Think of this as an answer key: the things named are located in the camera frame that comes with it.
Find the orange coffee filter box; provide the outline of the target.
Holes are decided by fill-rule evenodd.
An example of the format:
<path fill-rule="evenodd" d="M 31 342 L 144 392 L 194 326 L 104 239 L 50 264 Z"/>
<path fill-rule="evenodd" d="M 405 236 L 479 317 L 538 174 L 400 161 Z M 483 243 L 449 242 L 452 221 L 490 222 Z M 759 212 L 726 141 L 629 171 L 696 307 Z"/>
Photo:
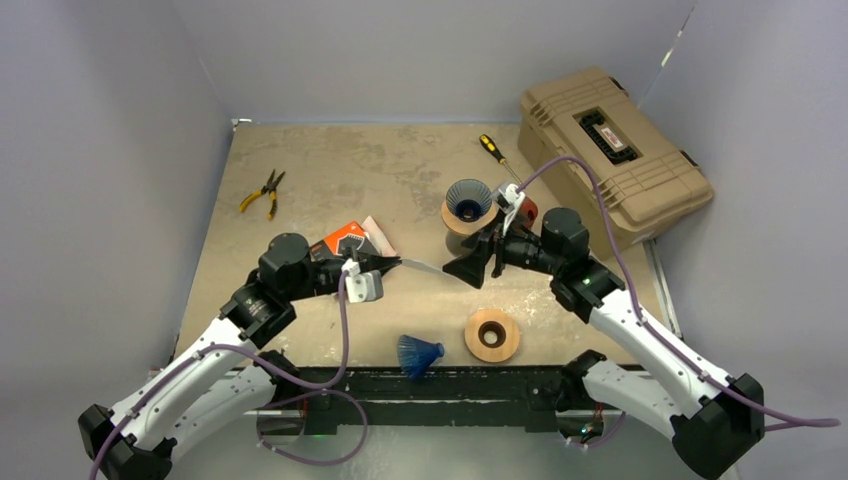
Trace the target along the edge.
<path fill-rule="evenodd" d="M 363 222 L 351 221 L 310 247 L 315 260 L 349 257 L 351 249 L 383 257 L 397 256 L 397 250 L 372 216 Z"/>

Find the red black coffee carafe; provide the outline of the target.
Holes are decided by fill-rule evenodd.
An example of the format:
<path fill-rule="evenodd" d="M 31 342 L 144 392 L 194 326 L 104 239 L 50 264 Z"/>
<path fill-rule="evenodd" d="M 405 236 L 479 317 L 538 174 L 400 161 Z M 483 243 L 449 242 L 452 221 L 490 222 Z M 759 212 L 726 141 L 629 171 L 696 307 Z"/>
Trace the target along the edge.
<path fill-rule="evenodd" d="M 539 214 L 537 204 L 529 197 L 526 197 L 518 210 L 515 217 L 515 223 L 523 228 L 530 230 Z"/>

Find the grey glass carafe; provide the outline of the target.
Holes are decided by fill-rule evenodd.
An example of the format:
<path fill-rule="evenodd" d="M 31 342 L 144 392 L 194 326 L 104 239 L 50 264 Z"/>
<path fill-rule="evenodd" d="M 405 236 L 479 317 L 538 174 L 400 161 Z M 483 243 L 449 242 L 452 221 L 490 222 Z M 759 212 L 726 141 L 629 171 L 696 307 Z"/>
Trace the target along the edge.
<path fill-rule="evenodd" d="M 470 248 L 463 245 L 465 239 L 465 236 L 459 235 L 453 231 L 448 231 L 446 233 L 445 245 L 453 257 L 464 256 L 470 252 Z"/>

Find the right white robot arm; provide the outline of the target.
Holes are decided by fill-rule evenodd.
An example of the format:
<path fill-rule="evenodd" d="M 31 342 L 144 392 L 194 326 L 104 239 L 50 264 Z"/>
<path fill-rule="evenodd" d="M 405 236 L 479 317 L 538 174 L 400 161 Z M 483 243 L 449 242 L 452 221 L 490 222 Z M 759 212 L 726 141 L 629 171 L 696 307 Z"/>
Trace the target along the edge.
<path fill-rule="evenodd" d="M 703 479 L 718 479 L 765 434 L 764 389 L 751 375 L 734 377 L 672 334 L 633 299 L 624 282 L 596 260 L 589 232 L 568 208 L 548 210 L 541 232 L 504 230 L 504 216 L 466 238 L 467 253 L 443 271 L 481 288 L 488 262 L 551 277 L 559 305 L 628 351 L 650 374 L 641 378 L 587 351 L 569 363 L 561 381 L 576 407 L 610 404 L 671 441 L 680 460 Z"/>

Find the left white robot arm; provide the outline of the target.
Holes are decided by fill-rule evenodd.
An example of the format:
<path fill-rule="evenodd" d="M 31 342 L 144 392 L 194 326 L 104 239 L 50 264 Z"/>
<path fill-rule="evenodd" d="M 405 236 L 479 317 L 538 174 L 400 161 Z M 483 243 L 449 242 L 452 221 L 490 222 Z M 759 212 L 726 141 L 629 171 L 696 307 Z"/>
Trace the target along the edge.
<path fill-rule="evenodd" d="M 382 274 L 400 263 L 357 251 L 315 260 L 302 235 L 276 236 L 186 351 L 125 399 L 93 404 L 79 416 L 90 478 L 163 479 L 179 456 L 243 413 L 331 393 L 343 368 L 309 382 L 281 353 L 263 348 L 295 320 L 295 301 L 330 294 L 341 308 L 375 301 L 383 295 Z"/>

